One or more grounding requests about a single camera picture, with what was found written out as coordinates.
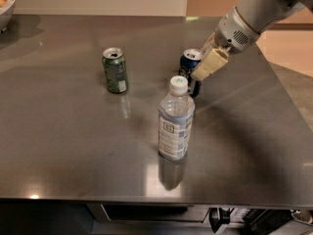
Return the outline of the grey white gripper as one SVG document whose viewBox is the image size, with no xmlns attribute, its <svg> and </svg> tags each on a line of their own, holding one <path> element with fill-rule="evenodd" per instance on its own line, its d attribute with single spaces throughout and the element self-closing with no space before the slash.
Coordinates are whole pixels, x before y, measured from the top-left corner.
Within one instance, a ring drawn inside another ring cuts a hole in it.
<svg viewBox="0 0 313 235">
<path fill-rule="evenodd" d="M 241 53 L 259 37 L 260 34 L 246 23 L 234 7 L 219 21 L 215 33 L 212 32 L 202 45 L 202 59 L 192 72 L 192 78 L 203 81 L 228 63 L 229 52 Z"/>
</svg>

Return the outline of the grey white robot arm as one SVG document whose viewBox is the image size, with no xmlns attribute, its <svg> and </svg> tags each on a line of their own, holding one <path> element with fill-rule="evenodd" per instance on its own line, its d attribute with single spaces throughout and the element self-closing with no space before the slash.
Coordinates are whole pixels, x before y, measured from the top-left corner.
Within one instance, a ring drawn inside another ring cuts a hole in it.
<svg viewBox="0 0 313 235">
<path fill-rule="evenodd" d="M 273 24 L 304 7 L 312 12 L 313 0 L 241 0 L 219 21 L 203 44 L 203 56 L 192 78 L 202 81 L 220 70 L 231 54 L 245 51 Z"/>
</svg>

